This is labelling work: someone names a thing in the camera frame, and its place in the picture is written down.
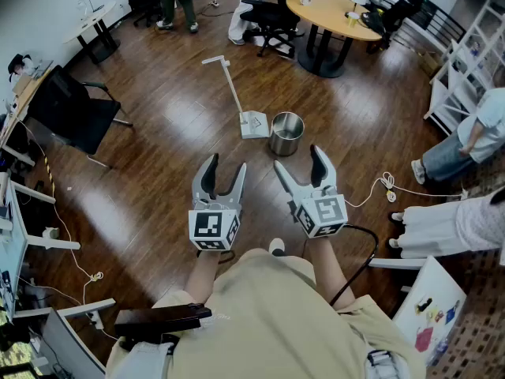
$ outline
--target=hardwood floor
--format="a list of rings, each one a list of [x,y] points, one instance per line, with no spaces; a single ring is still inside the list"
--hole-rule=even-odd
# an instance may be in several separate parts
[[[196,0],[196,10],[208,1]],[[237,5],[237,0],[219,2],[221,6],[209,8],[207,14],[225,13]],[[412,176],[410,161],[442,139],[435,126],[422,119],[429,104],[428,77],[419,69],[416,55],[396,43],[368,55],[365,44],[355,42],[343,77],[328,80],[272,51],[258,58],[258,47],[234,46],[227,39],[230,15],[198,16],[198,21],[199,33],[190,35],[179,9],[174,32],[156,32],[143,23],[134,28],[128,19],[112,32],[122,42],[116,53],[100,66],[83,58],[71,69],[79,81],[105,82],[135,125],[128,129],[113,124],[100,145],[96,157],[114,165],[113,170],[57,142],[47,140],[45,145],[56,182],[56,205],[73,239],[82,245],[77,260],[87,272],[104,274],[103,280],[87,286],[86,302],[112,297],[118,303],[102,312],[111,334],[120,309],[150,307],[167,291],[184,285],[196,256],[187,231],[191,181],[213,152],[219,153],[218,189],[228,187],[241,162],[248,164],[243,219],[234,244],[238,256],[254,247],[266,248],[274,237],[285,240],[289,254],[301,254],[305,236],[293,223],[289,196],[275,175],[275,156],[267,140],[241,139],[221,66],[202,66],[203,59],[224,54],[231,61],[230,73],[244,111],[262,111],[269,120],[280,111],[299,114],[305,135],[298,151],[281,161],[299,179],[308,180],[309,146],[318,144],[337,169],[339,192],[354,204],[368,196],[384,171],[394,175],[397,185],[425,192]],[[301,23],[300,28],[309,29],[309,24]],[[304,41],[298,43],[303,47]],[[340,44],[331,41],[333,49]],[[47,181],[42,161],[27,185],[38,179]],[[384,188],[377,186],[366,205],[347,209],[350,223],[379,235],[380,255],[385,257],[383,242],[398,234],[387,221],[387,212],[436,203],[397,194],[398,201],[390,204]],[[332,241],[347,276],[365,260],[372,245],[366,236],[345,230]],[[70,252],[31,248],[27,257],[37,271],[38,284],[82,298],[88,278]],[[390,313],[405,283],[400,276],[370,269],[353,289],[357,295],[370,294]],[[63,299],[53,297],[53,302],[68,307]],[[87,327],[86,319],[74,324],[105,362],[113,340]]]

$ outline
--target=white cable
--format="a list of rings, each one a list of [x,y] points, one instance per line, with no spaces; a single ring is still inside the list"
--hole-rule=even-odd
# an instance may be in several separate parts
[[[376,183],[378,181],[382,182],[383,186],[386,187],[387,200],[390,201],[391,203],[396,201],[396,194],[392,191],[393,188],[396,188],[397,190],[405,191],[407,193],[413,193],[415,195],[422,195],[423,197],[458,197],[458,198],[462,199],[466,195],[465,190],[463,190],[463,192],[458,195],[434,195],[434,194],[430,194],[430,193],[416,193],[414,191],[410,191],[408,189],[396,186],[395,185],[395,177],[393,177],[393,175],[389,171],[385,171],[382,174],[381,178],[378,178],[377,180],[374,181],[374,183],[372,184],[372,188],[370,189],[370,195],[368,195],[368,197],[363,202],[361,202],[359,205],[353,205],[349,201],[346,200],[346,203],[348,205],[352,206],[353,208],[359,208],[360,206],[362,206],[372,196],[373,188],[376,186]]]
[[[119,341],[119,338],[116,338],[114,336],[111,336],[110,334],[106,333],[105,330],[102,328],[102,333],[105,334],[107,337],[110,337],[113,340]]]
[[[39,149],[40,151],[42,152],[43,156],[45,158],[47,158],[46,156],[46,153],[45,151],[42,149],[42,147],[40,146],[39,142],[36,140],[35,138],[35,135],[33,134],[33,132],[17,117],[17,115],[14,115],[17,119],[17,121],[22,125],[24,126],[24,128],[32,135],[32,138],[33,138],[33,141],[36,143],[37,146],[39,146]],[[56,216],[58,217],[58,219],[60,220],[60,222],[62,222],[63,226],[65,227],[65,230],[66,230],[66,234],[69,236],[69,241],[71,242],[72,241],[72,235],[70,234],[70,231],[69,231],[69,228],[66,226],[66,223],[63,221],[63,219],[60,217],[60,215],[58,214],[58,210],[56,209],[56,204],[54,203],[53,204],[54,206],[54,212],[56,213]],[[98,271],[96,274],[94,275],[89,275],[84,269],[82,269],[82,267],[79,265],[79,263],[77,262],[77,259],[76,259],[76,255],[74,254],[73,250],[70,249],[70,251],[72,252],[72,256],[73,256],[73,260],[74,262],[76,263],[76,266],[84,273],[86,274],[86,276],[89,278],[89,281],[87,283],[84,284],[83,286],[83,294],[82,294],[82,304],[85,305],[86,304],[86,286],[91,283],[91,282],[96,282],[97,280],[101,280],[103,278],[103,272],[101,271]],[[78,302],[76,299],[72,298],[72,296],[68,296],[68,295],[65,295],[64,293],[60,292],[58,289],[55,289],[53,287],[47,287],[47,288],[50,288],[50,289],[54,289],[55,291],[59,292],[60,294],[66,296],[67,298],[71,298],[73,300],[75,300],[77,303],[81,304],[80,302]]]

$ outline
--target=white shelving unit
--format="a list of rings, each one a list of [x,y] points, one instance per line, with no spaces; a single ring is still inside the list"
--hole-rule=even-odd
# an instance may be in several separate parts
[[[496,17],[499,26],[487,36],[481,29],[481,22],[489,14]],[[432,119],[448,135],[469,114],[475,113],[478,105],[477,89],[470,81],[479,84],[485,91],[494,88],[492,78],[498,67],[505,66],[505,15],[497,13],[486,1],[472,26],[460,43],[452,40],[443,54],[445,63],[433,77],[432,98],[424,119]],[[475,58],[468,48],[468,42],[477,37],[481,43],[479,55]],[[483,66],[489,55],[496,56],[495,69],[490,72]]]

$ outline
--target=box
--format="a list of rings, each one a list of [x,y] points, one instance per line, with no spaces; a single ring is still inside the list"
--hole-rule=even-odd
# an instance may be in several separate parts
[[[438,54],[426,52],[419,58],[419,66],[429,77],[435,76],[442,64],[442,59]]]

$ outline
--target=stainless steel bucket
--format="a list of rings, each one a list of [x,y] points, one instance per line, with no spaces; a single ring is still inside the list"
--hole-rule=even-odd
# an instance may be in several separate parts
[[[292,112],[281,112],[271,122],[268,144],[277,156],[289,156],[297,151],[305,125]]]

